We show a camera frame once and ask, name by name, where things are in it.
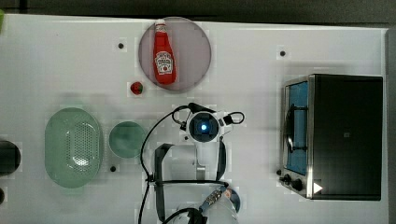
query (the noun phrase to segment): green basket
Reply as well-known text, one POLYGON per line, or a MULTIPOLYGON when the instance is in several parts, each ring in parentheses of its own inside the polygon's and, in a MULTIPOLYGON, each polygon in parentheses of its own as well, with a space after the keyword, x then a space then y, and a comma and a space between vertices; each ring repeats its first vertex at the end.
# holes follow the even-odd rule
POLYGON ((54 114, 46 127, 45 164, 49 177, 62 187, 87 184, 103 158, 101 131, 93 116, 78 108, 54 114))

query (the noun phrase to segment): black cable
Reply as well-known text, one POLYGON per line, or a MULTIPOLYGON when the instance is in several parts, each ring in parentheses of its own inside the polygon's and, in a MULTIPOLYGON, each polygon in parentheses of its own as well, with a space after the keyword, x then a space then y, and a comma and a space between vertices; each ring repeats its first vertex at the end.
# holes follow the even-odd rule
POLYGON ((143 208, 145 207, 146 198, 148 197, 148 194, 149 194, 149 182, 148 182, 148 184, 146 186, 145 196, 143 196, 142 205, 140 206, 139 219, 138 219, 138 222, 137 222, 139 224, 142 223, 143 208))
POLYGON ((183 209, 178 210, 178 211, 175 212, 174 214, 172 214, 172 216, 170 216, 169 218, 167 218, 167 219, 163 222, 163 224, 168 223, 168 222, 171 221, 174 217, 176 217, 176 216, 178 216, 178 215, 180 215, 180 214, 182 214, 182 213, 194 212, 194 211, 198 211, 199 213, 201 213, 201 212, 200 212, 198 209, 196 209, 196 208, 183 208, 183 209))
POLYGON ((228 116, 232 116, 232 115, 235 115, 235 114, 242 115, 242 119, 241 119, 239 122, 233 121, 233 124, 241 124, 242 122, 244 122, 244 120, 245 120, 245 115, 244 115, 244 113, 242 113, 242 112, 236 111, 236 112, 233 112, 233 113, 228 114, 228 116))
POLYGON ((150 174, 148 169, 145 166, 145 163, 143 163, 143 150, 145 148, 145 144, 149 139, 149 136, 151 135, 152 131, 154 131, 154 129, 166 118, 168 118, 169 116, 171 116, 174 113, 174 111, 172 111, 171 113, 167 114, 165 117, 163 117, 162 119, 160 119, 155 125, 154 127, 151 128, 151 130, 148 132, 148 135, 145 138, 145 141, 143 141, 143 145, 140 148, 140 163, 142 164, 143 169, 145 170, 146 176, 148 177, 148 181, 150 181, 150 174))
POLYGON ((165 180, 165 181, 156 181, 156 185, 167 185, 167 184, 219 184, 224 187, 228 187, 229 184, 224 181, 219 180, 165 180))
POLYGON ((188 108, 186 105, 181 105, 181 106, 179 106, 178 108, 176 108, 174 111, 172 111, 171 113, 165 115, 165 117, 163 117, 163 118, 161 118, 160 120, 158 120, 157 123, 156 123, 156 124, 151 128, 151 130, 148 132, 148 135, 146 136, 145 141, 143 141, 142 147, 140 148, 140 163, 142 164, 143 170, 144 170, 145 173, 146 173, 146 176, 147 176, 146 181, 148 181, 148 184, 147 184, 147 186, 146 186, 146 191, 145 191, 145 195, 144 195, 144 197, 143 197, 142 205, 140 206, 138 224, 141 224, 141 223, 142 223, 143 208, 144 208, 144 206, 145 206, 145 202, 146 202, 146 199, 147 199, 147 196, 148 196, 148 193, 149 193, 149 182, 152 182, 152 181, 153 181, 153 176, 149 174, 149 171, 148 171, 148 169, 146 168, 145 163, 143 162, 143 150, 144 150, 144 148, 145 148, 145 145, 146 145, 146 143, 147 143, 147 141, 148 141, 149 136, 151 135, 151 133, 154 131, 154 129, 155 129, 164 119, 168 118, 168 117, 171 116, 171 115, 172 115, 172 118, 173 118, 173 117, 174 117, 174 114, 175 114, 177 111, 180 111, 180 110, 186 109, 186 108, 188 108))
POLYGON ((172 112, 172 120, 173 120, 175 123, 177 123, 177 124, 184 125, 183 121, 180 121, 180 120, 178 120, 178 119, 175 119, 175 114, 176 114, 176 112, 178 112, 178 111, 180 111, 180 110, 188 109, 188 108, 189 108, 189 107, 186 106, 186 105, 181 105, 181 106, 179 106, 178 108, 176 108, 176 109, 172 112))

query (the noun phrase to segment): round plate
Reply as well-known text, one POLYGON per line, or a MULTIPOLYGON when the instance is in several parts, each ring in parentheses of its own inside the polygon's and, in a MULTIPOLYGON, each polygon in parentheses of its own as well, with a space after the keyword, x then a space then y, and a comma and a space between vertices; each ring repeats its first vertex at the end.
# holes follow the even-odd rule
POLYGON ((158 83, 153 69, 154 24, 143 34, 139 44, 139 62, 146 77, 169 91, 188 90, 205 76, 211 60, 211 48, 205 32, 180 17, 165 18, 169 42, 176 61, 177 79, 170 85, 158 83))
POLYGON ((133 158, 140 155, 140 149, 146 137, 140 125, 125 121, 111 130, 108 143, 111 150, 119 157, 133 158))

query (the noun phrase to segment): bottle cap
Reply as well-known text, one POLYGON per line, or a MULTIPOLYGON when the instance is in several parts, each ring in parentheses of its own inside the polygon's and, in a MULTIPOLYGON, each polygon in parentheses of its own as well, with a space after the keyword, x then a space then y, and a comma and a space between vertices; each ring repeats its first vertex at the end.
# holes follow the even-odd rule
POLYGON ((159 19, 155 21, 155 24, 165 24, 165 20, 164 19, 159 19))

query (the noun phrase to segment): ketchup bottle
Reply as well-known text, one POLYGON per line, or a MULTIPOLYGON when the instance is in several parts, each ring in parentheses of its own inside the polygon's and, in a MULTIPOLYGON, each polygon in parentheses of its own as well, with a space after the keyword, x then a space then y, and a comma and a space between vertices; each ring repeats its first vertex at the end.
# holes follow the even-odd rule
POLYGON ((155 22, 153 57, 154 73, 157 81, 163 85, 174 83, 177 75, 175 58, 166 33, 165 20, 155 22))

